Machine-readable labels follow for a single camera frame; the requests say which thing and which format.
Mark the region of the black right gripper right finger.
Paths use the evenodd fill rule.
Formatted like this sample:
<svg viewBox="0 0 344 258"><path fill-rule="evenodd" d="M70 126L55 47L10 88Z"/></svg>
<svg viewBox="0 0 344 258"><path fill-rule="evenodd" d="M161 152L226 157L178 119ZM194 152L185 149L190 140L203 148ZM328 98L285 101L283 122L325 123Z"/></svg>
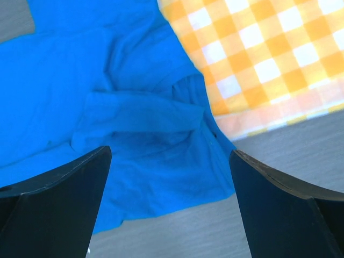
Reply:
<svg viewBox="0 0 344 258"><path fill-rule="evenodd" d="M343 257L343 193L240 150L230 169L252 257Z"/></svg>

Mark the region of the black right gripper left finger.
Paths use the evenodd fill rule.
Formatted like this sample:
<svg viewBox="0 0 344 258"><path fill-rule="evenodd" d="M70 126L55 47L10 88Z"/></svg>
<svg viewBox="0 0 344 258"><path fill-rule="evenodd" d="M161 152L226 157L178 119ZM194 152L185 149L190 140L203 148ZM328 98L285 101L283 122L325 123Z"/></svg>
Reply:
<svg viewBox="0 0 344 258"><path fill-rule="evenodd" d="M86 257L110 147L1 188L1 257Z"/></svg>

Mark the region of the blue t shirt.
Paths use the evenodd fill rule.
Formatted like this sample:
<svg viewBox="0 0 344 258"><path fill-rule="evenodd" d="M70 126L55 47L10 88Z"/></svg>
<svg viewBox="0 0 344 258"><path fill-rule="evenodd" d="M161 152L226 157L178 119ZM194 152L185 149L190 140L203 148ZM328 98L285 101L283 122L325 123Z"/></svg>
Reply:
<svg viewBox="0 0 344 258"><path fill-rule="evenodd" d="M1 44L1 185L112 152L95 233L234 193L233 144L156 1L29 1Z"/></svg>

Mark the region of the orange checkered cloth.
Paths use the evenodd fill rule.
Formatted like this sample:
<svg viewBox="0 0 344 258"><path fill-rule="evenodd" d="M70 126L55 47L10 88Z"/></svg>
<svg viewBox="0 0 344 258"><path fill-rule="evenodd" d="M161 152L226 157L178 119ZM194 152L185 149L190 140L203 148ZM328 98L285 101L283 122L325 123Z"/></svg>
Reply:
<svg viewBox="0 0 344 258"><path fill-rule="evenodd" d="M343 1L159 1L237 140L343 109Z"/></svg>

